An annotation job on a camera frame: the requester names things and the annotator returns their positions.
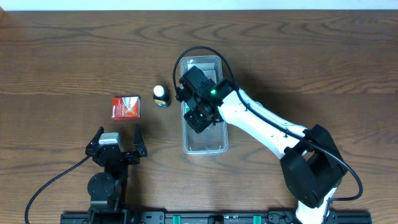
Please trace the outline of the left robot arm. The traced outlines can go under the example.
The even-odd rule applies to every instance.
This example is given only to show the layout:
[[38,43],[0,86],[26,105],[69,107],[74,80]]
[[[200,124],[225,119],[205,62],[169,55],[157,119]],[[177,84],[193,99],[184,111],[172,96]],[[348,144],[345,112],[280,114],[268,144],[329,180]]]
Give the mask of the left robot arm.
[[104,127],[100,127],[86,146],[85,154],[104,168],[88,182],[88,223],[139,223],[139,215],[125,207],[128,167],[147,156],[139,126],[135,128],[133,143],[135,150],[123,152],[120,135],[105,133]]

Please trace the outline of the blue tall box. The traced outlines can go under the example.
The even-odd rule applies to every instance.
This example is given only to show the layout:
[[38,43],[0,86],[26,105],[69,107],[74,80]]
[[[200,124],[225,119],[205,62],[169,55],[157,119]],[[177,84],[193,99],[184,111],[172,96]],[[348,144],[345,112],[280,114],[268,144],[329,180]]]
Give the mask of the blue tall box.
[[216,79],[216,70],[215,70],[215,63],[194,63],[194,64],[188,64],[188,69],[191,69],[192,67],[197,67],[199,68],[206,77],[212,79],[214,82],[217,82]]

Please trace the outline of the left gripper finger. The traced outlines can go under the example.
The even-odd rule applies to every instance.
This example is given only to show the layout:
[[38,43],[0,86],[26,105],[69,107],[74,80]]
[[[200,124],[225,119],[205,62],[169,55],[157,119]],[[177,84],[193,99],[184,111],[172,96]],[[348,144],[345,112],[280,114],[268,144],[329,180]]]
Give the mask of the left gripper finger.
[[100,126],[99,129],[97,130],[95,136],[93,139],[90,141],[90,146],[95,146],[99,144],[99,140],[101,135],[104,133],[104,127]]
[[139,124],[136,125],[135,127],[135,132],[134,132],[134,141],[133,141],[134,147],[137,150],[144,150],[145,149],[145,144],[141,136],[141,131]]

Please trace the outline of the red medicine box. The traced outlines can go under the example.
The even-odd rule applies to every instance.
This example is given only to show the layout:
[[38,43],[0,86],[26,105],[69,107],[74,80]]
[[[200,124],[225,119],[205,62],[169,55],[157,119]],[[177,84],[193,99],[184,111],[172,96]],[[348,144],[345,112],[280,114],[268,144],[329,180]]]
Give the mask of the red medicine box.
[[137,120],[141,118],[141,99],[139,96],[114,97],[112,99],[112,119],[116,121]]

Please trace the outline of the dark bottle white cap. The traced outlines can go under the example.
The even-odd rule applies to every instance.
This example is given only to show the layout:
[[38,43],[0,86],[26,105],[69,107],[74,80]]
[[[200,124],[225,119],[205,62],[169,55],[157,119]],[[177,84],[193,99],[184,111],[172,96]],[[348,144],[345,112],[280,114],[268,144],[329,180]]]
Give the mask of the dark bottle white cap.
[[166,87],[163,85],[156,85],[153,88],[153,99],[155,104],[161,108],[167,108],[171,104],[170,95]]

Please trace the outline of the clear plastic container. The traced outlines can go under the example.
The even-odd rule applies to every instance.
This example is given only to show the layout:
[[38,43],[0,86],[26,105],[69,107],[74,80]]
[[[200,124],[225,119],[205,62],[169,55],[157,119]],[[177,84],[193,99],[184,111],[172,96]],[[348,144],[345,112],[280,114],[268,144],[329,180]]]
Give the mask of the clear plastic container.
[[[180,76],[188,71],[188,64],[215,63],[216,79],[223,79],[221,59],[216,55],[183,57],[180,61]],[[228,150],[228,130],[226,122],[211,124],[202,133],[197,134],[185,121],[184,114],[190,108],[181,103],[183,150],[191,156],[213,156]]]

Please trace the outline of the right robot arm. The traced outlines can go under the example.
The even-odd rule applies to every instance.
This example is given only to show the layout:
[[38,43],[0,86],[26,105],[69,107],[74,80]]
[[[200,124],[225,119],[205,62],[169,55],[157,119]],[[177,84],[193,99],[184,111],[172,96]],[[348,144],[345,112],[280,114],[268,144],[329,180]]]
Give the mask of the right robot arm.
[[181,78],[179,82],[178,98],[190,108],[184,119],[196,133],[222,121],[242,129],[279,159],[285,184],[298,200],[295,221],[327,220],[333,195],[351,169],[324,127],[308,129],[288,122],[229,80]]

